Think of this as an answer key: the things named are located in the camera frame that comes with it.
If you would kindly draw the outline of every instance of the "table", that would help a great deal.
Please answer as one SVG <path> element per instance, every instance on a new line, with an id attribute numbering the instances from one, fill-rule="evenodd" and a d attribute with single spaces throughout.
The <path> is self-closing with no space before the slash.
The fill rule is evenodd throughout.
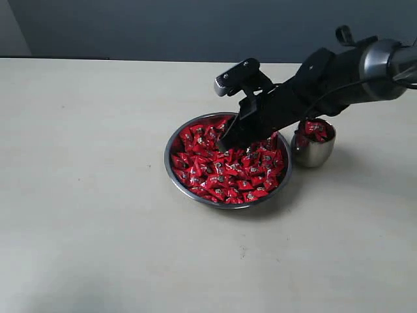
<path id="1" fill-rule="evenodd" d="M 212 90 L 229 66 L 0 60 L 0 312 L 416 311 L 417 93 L 329 119 L 322 168 L 221 211 L 175 188 L 164 149 L 238 110 Z"/>

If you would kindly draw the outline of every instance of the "metal bowl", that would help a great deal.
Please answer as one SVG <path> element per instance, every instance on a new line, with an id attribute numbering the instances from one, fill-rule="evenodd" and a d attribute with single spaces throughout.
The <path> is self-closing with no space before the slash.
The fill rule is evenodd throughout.
<path id="1" fill-rule="evenodd" d="M 278 147 L 281 147 L 282 150 L 285 151 L 283 154 L 284 162 L 285 162 L 285 169 L 283 170 L 284 177 L 281 180 L 280 185 L 275 188 L 269 195 L 259 198 L 256 201 L 248 202 L 248 203 L 241 203 L 241 204 L 228 204 L 228 203 L 215 203 L 212 201 L 208 201 L 206 199 L 203 199 L 196 194 L 193 194 L 192 192 L 188 191 L 188 189 L 177 179 L 177 176 L 172 170 L 172 161 L 171 161 L 171 153 L 176 153 L 180 149 L 179 147 L 182 146 L 182 142 L 179 137 L 179 133 L 181 130 L 183 130 L 184 127 L 190 127 L 194 126 L 196 124 L 201 123 L 215 123 L 216 121 L 220 121 L 224 119 L 225 117 L 235 117 L 237 113 L 232 112 L 220 112 L 220 113 L 211 113 L 211 114 L 205 114 L 199 117 L 196 117 L 195 119 L 192 119 L 191 121 L 188 121 L 187 123 L 183 124 L 180 128 L 178 128 L 174 134 L 171 136 L 171 138 L 168 140 L 167 146 L 165 148 L 165 155 L 164 155 L 164 162 L 165 162 L 165 168 L 167 170 L 169 178 L 171 178 L 174 185 L 185 195 L 190 197 L 191 199 L 194 199 L 198 202 L 217 207 L 219 209 L 243 209 L 245 207 L 251 207 L 253 205 L 257 205 L 258 203 L 261 203 L 263 201 L 266 201 L 276 195 L 287 183 L 291 176 L 292 172 L 292 163 L 291 163 L 291 150 L 287 143 L 287 140 L 278 133 L 277 141 L 278 141 Z"/>

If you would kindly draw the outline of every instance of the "bowl rim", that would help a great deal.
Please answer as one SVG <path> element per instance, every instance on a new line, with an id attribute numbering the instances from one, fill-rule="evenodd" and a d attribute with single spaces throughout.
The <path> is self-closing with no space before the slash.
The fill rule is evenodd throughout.
<path id="1" fill-rule="evenodd" d="M 206 205 L 209 205 L 211 207 L 217 207 L 219 209 L 229 209 L 229 210 L 233 210 L 233 209 L 243 209 L 245 207 L 251 207 L 253 205 L 257 205 L 261 202 L 267 201 L 269 200 L 271 197 L 273 197 L 279 190 L 281 190 L 289 181 L 289 178 L 292 174 L 293 171 L 293 163 L 291 160 L 291 150 L 289 147 L 289 144 L 287 142 L 287 140 L 281 135 L 281 133 L 278 132 L 278 137 L 277 140 L 281 140 L 281 142 L 284 144 L 285 149 L 287 150 L 287 160 L 288 160 L 288 166 L 287 166 L 287 171 L 285 173 L 285 176 L 283 178 L 283 180 L 281 181 L 280 185 L 275 188 L 269 195 L 259 198 L 256 201 L 253 202 L 246 202 L 246 203 L 241 203 L 241 204 L 229 204 L 229 203 L 216 203 L 213 201 L 208 201 L 206 199 L 203 199 L 202 197 L 197 196 L 196 194 L 193 194 L 192 192 L 190 192 L 185 186 L 183 186 L 181 184 L 181 182 L 177 179 L 177 176 L 175 175 L 175 173 L 173 172 L 172 168 L 171 168 L 171 157 L 170 157 L 170 151 L 171 151 L 171 146 L 175 140 L 175 138 L 179 135 L 180 131 L 183 130 L 184 127 L 197 122 L 200 119 L 205 119 L 208 117 L 216 117 L 218 115 L 233 115 L 236 116 L 238 115 L 238 113 L 235 112 L 216 112 L 216 113 L 208 113 L 208 114 L 204 114 L 204 115 L 200 115 L 198 117 L 195 117 L 191 120 L 189 120 L 188 122 L 182 124 L 170 137 L 170 139 L 167 142 L 167 145 L 165 147 L 165 153 L 164 153 L 164 163 L 165 163 L 165 168 L 167 170 L 168 176 L 169 178 L 172 180 L 173 184 L 186 196 L 188 196 L 189 198 L 196 200 L 200 203 L 204 203 Z"/>

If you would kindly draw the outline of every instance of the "small metal cup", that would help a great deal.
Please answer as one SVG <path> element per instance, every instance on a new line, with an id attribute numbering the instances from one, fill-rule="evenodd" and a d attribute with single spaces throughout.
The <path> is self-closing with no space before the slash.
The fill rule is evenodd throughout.
<path id="1" fill-rule="evenodd" d="M 325 142 L 310 140 L 299 131 L 305 126 L 305 121 L 301 121 L 291 141 L 291 153 L 294 162 L 298 165 L 307 168 L 317 168 L 322 166 L 332 154 L 334 140 L 336 139 L 336 130 L 324 119 L 313 119 L 311 121 L 321 122 L 326 125 L 328 139 Z"/>

